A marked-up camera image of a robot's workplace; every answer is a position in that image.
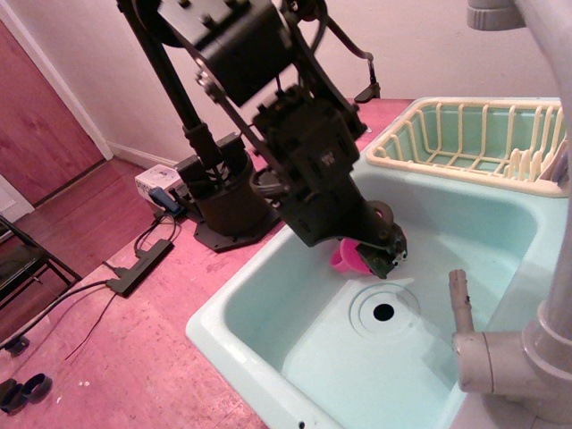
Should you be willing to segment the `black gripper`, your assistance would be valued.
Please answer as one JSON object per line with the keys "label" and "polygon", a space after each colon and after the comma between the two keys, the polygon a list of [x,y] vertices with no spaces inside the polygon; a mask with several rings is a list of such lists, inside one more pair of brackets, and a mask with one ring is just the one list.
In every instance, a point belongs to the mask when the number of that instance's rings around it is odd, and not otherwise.
{"label": "black gripper", "polygon": [[350,173],[359,159],[356,140],[366,131],[355,105],[336,105],[293,85],[260,105],[252,120],[262,136],[257,150],[267,162],[257,191],[279,203],[281,218],[309,247],[349,238],[380,279],[397,267],[407,241],[391,217],[367,202]]}

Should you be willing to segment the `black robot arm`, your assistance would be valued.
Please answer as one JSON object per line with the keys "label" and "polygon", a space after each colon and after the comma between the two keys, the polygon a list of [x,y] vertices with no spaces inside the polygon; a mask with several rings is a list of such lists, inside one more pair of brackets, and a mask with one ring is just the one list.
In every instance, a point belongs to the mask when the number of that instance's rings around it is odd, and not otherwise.
{"label": "black robot arm", "polygon": [[223,252],[279,221],[308,246],[337,239],[333,266],[385,278],[408,254],[390,207],[351,179],[366,126],[315,58],[323,1],[121,1],[120,12],[179,115],[194,155],[176,171],[196,239]]}

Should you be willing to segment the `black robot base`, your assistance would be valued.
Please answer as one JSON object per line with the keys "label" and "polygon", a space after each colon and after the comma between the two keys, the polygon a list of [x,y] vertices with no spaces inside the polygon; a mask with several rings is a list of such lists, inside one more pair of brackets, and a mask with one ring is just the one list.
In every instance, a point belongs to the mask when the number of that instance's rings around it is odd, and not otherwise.
{"label": "black robot base", "polygon": [[194,238],[216,253],[258,243],[280,217],[251,186],[256,169],[241,136],[215,142],[216,164],[207,168],[197,156],[175,165],[200,219]]}

